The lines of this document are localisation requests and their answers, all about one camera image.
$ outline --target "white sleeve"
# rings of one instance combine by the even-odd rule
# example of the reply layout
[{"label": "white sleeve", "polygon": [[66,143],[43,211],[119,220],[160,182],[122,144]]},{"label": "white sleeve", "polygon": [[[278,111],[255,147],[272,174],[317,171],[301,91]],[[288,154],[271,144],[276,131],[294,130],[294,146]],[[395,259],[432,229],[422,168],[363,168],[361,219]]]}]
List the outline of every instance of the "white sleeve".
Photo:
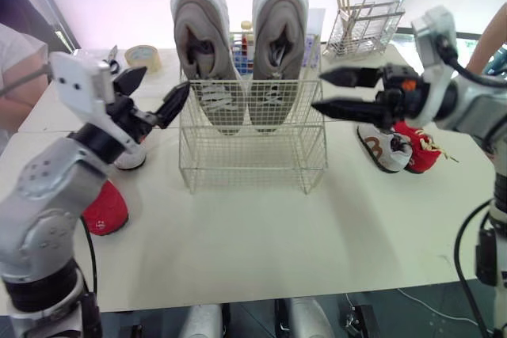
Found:
[{"label": "white sleeve", "polygon": [[47,61],[48,48],[45,43],[0,24],[1,73],[5,73],[10,67],[37,52],[42,55],[44,61]]}]

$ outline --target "white table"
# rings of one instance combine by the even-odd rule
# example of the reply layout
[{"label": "white table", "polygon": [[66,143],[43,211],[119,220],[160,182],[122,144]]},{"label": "white table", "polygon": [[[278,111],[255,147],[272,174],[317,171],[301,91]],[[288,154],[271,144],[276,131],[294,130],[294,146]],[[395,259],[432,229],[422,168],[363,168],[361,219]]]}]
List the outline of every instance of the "white table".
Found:
[{"label": "white table", "polygon": [[[452,246],[465,216],[492,192],[494,171],[465,135],[429,127],[460,160],[422,175],[379,171],[349,122],[326,123],[330,168],[296,190],[198,192],[177,170],[177,129],[154,130],[148,159],[112,174],[130,211],[119,232],[93,237],[102,311],[373,291],[456,281]],[[0,199],[34,155],[66,132],[18,133],[0,157]],[[477,223],[464,236],[474,277]],[[80,226],[75,251],[91,281]],[[6,294],[0,287],[0,314]]]},{"label": "white table", "polygon": [[[107,51],[92,51],[91,55],[98,59],[104,58]],[[162,98],[179,82],[179,61],[175,49],[161,49],[159,51],[162,62],[162,69],[154,74],[147,74],[143,79],[141,86],[132,94],[136,104],[143,111],[155,111],[162,103]],[[122,68],[127,67],[124,61],[122,51],[118,54],[118,60]],[[386,63],[396,63],[405,65],[406,62],[392,45],[387,46],[384,54],[370,55],[367,59],[341,62],[339,65],[355,65],[378,67]],[[329,70],[337,66],[336,63],[330,63],[325,57],[322,58],[322,71]],[[323,82],[324,96],[332,95],[355,95],[360,94],[365,98],[373,98],[375,90],[373,89],[343,89]],[[82,126],[82,122],[75,116],[64,104],[60,103],[57,97],[56,88],[50,84],[44,92],[35,108],[28,118],[21,125],[19,132],[42,132],[42,131],[75,131]],[[177,127],[178,121],[175,120],[170,127]]]}]

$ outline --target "wire basket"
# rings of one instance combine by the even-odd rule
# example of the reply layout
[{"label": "wire basket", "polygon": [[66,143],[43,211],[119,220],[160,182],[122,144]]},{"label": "wire basket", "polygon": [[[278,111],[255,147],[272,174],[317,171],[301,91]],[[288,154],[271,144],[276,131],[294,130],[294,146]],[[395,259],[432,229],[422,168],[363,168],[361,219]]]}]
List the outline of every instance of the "wire basket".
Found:
[{"label": "wire basket", "polygon": [[[311,107],[322,99],[315,79],[191,81],[180,114],[180,170],[191,192],[202,188],[291,187],[308,193],[327,167],[323,116]],[[212,112],[200,101],[204,89],[226,89],[242,107]],[[258,102],[271,90],[284,104]]]},{"label": "wire basket", "polygon": [[331,59],[363,57],[385,51],[405,13],[399,2],[365,3],[350,7],[350,16],[340,10],[324,55]]}]

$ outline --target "red sneaker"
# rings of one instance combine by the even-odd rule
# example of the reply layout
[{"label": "red sneaker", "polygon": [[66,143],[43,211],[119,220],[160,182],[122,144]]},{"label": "red sneaker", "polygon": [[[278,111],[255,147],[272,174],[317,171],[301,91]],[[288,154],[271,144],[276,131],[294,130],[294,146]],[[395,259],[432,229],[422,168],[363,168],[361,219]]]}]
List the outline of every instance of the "red sneaker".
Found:
[{"label": "red sneaker", "polygon": [[405,167],[409,172],[423,173],[427,171],[435,164],[440,154],[443,154],[445,158],[457,161],[435,144],[431,135],[426,134],[420,128],[412,128],[407,126],[405,122],[398,122],[394,125],[394,130],[409,138],[412,145],[412,157]]},{"label": "red sneaker", "polygon": [[128,220],[128,210],[118,189],[106,181],[97,199],[82,215],[88,230],[95,235],[107,235],[119,230]]}]

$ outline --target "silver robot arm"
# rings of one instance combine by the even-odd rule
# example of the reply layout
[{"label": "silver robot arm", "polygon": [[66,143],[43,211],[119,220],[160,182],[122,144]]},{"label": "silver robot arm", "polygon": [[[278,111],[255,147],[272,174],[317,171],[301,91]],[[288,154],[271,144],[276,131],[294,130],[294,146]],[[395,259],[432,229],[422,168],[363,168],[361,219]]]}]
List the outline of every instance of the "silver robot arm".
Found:
[{"label": "silver robot arm", "polygon": [[[507,82],[472,74],[458,64],[454,21],[444,7],[431,9],[412,27],[425,69],[422,76],[409,66],[340,67],[322,78],[347,87],[375,87],[382,78],[384,89],[374,102],[334,98],[313,106],[335,119],[380,128],[391,128],[399,120],[413,127],[434,121],[440,129],[468,134],[493,155],[496,178],[489,209],[493,229],[479,233],[476,273],[479,280],[496,288],[495,338],[507,338]],[[455,70],[459,75],[452,80]],[[458,274],[467,291],[464,277]],[[472,299],[472,309],[477,311]],[[479,328],[487,336],[483,323]]]},{"label": "silver robot arm", "polygon": [[76,222],[100,193],[109,165],[124,151],[136,152],[152,127],[167,127],[181,111],[189,84],[174,88],[157,112],[141,112],[128,95],[146,68],[113,81],[109,66],[93,59],[52,53],[50,64],[60,100],[84,126],[32,159],[0,203],[0,276],[16,336],[69,330],[101,336],[94,294],[74,261]]}]

